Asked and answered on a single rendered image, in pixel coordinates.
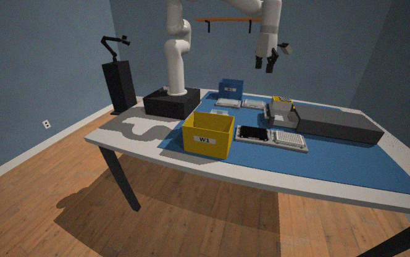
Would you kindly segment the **yellow open-top bin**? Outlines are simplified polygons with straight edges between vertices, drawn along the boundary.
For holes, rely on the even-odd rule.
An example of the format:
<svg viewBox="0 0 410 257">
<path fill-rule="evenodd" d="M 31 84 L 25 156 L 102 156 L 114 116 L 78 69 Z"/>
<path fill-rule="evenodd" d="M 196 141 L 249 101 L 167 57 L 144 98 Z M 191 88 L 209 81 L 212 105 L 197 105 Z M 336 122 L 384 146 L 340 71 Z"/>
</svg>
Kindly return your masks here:
<svg viewBox="0 0 410 257">
<path fill-rule="evenodd" d="M 194 111 L 182 125 L 184 150 L 227 159 L 234 118 Z"/>
</svg>

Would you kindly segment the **blue open-top bin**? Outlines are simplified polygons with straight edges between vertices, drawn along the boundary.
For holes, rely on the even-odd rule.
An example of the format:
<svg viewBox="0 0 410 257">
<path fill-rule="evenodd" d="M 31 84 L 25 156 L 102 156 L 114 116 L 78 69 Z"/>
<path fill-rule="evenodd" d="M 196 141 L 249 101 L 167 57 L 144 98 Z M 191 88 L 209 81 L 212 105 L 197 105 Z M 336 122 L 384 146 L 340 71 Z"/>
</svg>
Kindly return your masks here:
<svg viewBox="0 0 410 257">
<path fill-rule="evenodd" d="M 244 80 L 223 78 L 219 82 L 219 98 L 241 100 Z"/>
</svg>

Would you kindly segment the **blue bench mat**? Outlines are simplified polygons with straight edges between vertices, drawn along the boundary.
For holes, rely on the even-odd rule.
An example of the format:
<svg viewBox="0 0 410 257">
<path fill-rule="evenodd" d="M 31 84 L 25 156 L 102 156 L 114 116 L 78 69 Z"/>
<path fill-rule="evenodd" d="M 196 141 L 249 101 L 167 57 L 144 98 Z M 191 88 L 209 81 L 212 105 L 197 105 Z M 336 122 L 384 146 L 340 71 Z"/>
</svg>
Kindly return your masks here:
<svg viewBox="0 0 410 257">
<path fill-rule="evenodd" d="M 265 171 L 410 194 L 410 176 L 378 144 L 298 133 L 278 125 L 271 128 L 264 110 L 241 107 L 244 99 L 254 99 L 265 102 L 267 108 L 272 98 L 243 95 L 239 109 L 216 106 L 218 99 L 219 92 L 208 91 L 194 111 L 210 113 L 217 109 L 235 116 L 227 159 L 185 151 L 182 125 L 186 120 L 181 120 L 157 148 Z M 302 135 L 309 152 L 235 141 L 237 125 Z"/>
</svg>

